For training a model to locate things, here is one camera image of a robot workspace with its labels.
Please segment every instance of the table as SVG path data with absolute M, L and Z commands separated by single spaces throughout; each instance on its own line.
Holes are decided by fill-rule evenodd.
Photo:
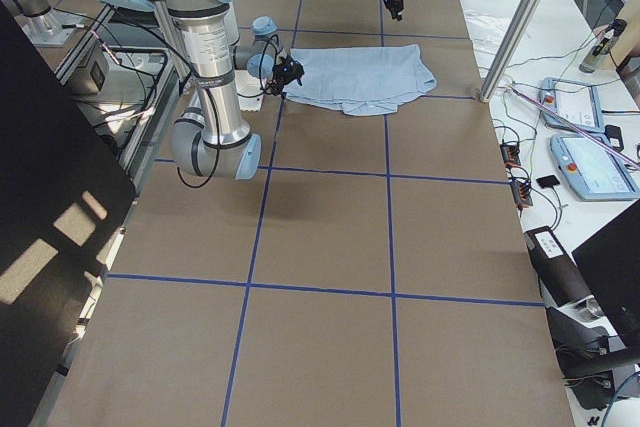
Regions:
M 459 2 L 405 6 L 236 0 L 296 48 L 416 43 L 439 85 L 267 99 L 250 182 L 186 189 L 165 141 L 47 425 L 571 425 Z
M 486 74 L 484 67 L 489 67 L 493 54 L 497 50 L 497 42 L 502 35 L 503 28 L 512 17 L 519 0 L 461 0 L 463 9 L 467 16 L 467 26 L 469 33 L 476 46 L 475 55 L 481 72 Z M 487 27 L 488 24 L 481 25 L 477 13 L 485 15 L 485 21 L 491 21 L 493 30 Z M 580 47 L 587 39 L 593 36 L 590 28 L 582 17 L 578 7 L 573 0 L 542 0 L 536 14 L 529 24 L 511 64 L 518 64 L 527 59 L 545 56 L 563 56 Z M 560 59 L 543 59 L 530 61 L 517 67 L 511 67 L 507 74 L 516 81 L 538 86 L 545 77 L 560 77 L 573 79 L 592 84 L 607 83 L 617 79 L 617 74 L 613 71 L 598 71 L 594 74 L 585 74 L 577 66 L 586 54 L 587 49 L 583 49 L 577 56 L 569 55 Z M 535 89 L 525 86 L 521 90 L 537 97 Z M 599 94 L 603 109 L 612 111 L 637 110 L 633 99 L 625 89 L 621 81 L 610 83 L 599 87 Z M 504 97 L 506 108 L 512 117 L 535 125 L 538 119 L 538 111 L 526 103 L 516 99 L 512 95 L 506 94 Z M 491 99 L 491 113 L 498 119 L 496 125 L 504 122 L 505 125 L 515 129 L 523 139 L 531 138 L 533 131 L 505 115 L 505 103 L 503 103 L 503 93 L 497 92 Z M 640 118 L 638 116 L 605 116 L 606 123 L 613 123 L 622 128 L 625 150 L 624 153 L 631 158 L 636 157 L 635 146 L 640 142 Z M 520 154 L 525 167 L 532 175 L 532 178 L 555 174 L 561 182 L 562 176 L 557 172 L 555 162 L 552 161 L 549 152 L 549 138 L 558 133 L 538 124 L 537 140 L 531 153 L 531 144 L 522 144 Z M 640 174 L 633 173 L 632 177 L 636 183 L 640 182 Z M 564 208 L 563 220 L 555 233 L 562 242 L 565 249 L 571 252 L 593 233 L 604 226 L 609 220 L 627 208 L 631 202 L 579 202 L 573 192 L 564 185 L 556 187 L 556 190 Z M 521 218 L 522 230 L 527 231 L 542 225 L 550 225 L 553 221 L 553 210 L 548 202 L 544 201 L 539 194 L 533 193 L 534 207 L 525 209 Z M 611 326 L 606 322 L 595 322 L 589 324 L 605 325 L 611 330 Z M 600 415 L 597 411 L 583 411 L 573 394 L 569 393 L 572 400 L 571 406 L 576 421 L 576 425 L 585 425 L 591 416 Z M 608 420 L 607 427 L 629 427 L 640 425 L 640 400 L 632 399 L 616 404 L 612 415 Z

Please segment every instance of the white cloth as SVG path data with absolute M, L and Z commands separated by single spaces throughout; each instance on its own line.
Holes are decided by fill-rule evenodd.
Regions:
M 426 94 L 436 79 L 417 45 L 292 49 L 304 67 L 302 86 L 287 85 L 287 99 L 349 115 L 381 115 Z

